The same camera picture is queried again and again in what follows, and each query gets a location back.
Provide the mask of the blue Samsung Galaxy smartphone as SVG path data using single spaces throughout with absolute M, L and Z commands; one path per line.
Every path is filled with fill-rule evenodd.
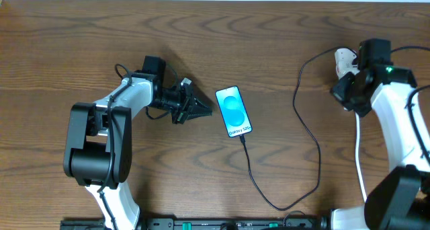
M 235 85 L 216 91 L 216 100 L 230 138 L 253 130 L 239 88 Z

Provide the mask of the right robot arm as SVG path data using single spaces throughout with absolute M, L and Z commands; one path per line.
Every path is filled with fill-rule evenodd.
M 388 40 L 364 40 L 359 50 L 335 51 L 337 84 L 331 94 L 363 118 L 375 112 L 386 144 L 389 173 L 364 204 L 331 212 L 329 229 L 428 229 L 429 131 L 421 88 L 410 69 L 397 67 Z

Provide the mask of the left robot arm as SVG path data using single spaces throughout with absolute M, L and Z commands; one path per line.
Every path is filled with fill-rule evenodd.
M 120 75 L 120 85 L 92 103 L 71 108 L 63 169 L 95 198 L 103 219 L 64 220 L 61 229 L 146 229 L 147 221 L 127 182 L 132 165 L 132 120 L 156 108 L 174 124 L 209 116 L 190 79 L 164 87 L 167 63 L 146 56 L 140 70 Z

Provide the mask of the white USB charger plug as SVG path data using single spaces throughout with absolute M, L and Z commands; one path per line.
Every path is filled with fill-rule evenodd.
M 339 48 L 335 51 L 335 61 L 337 65 L 351 65 L 357 58 L 354 50 Z

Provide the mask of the white power strip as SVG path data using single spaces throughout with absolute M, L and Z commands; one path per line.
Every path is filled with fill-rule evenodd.
M 338 78 L 341 79 L 348 73 L 353 73 L 354 75 L 359 73 L 359 69 L 357 68 L 357 65 L 353 65 L 352 63 L 345 62 L 345 61 L 337 62 L 336 74 Z

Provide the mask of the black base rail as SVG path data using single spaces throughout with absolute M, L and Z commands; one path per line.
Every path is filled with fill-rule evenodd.
M 286 220 L 253 220 L 253 219 L 225 219 L 225 220 L 174 220 L 174 219 L 146 219 L 137 223 L 136 229 L 141 230 L 258 230 L 258 229 L 331 229 L 326 218 L 315 219 L 307 216 L 292 216 Z

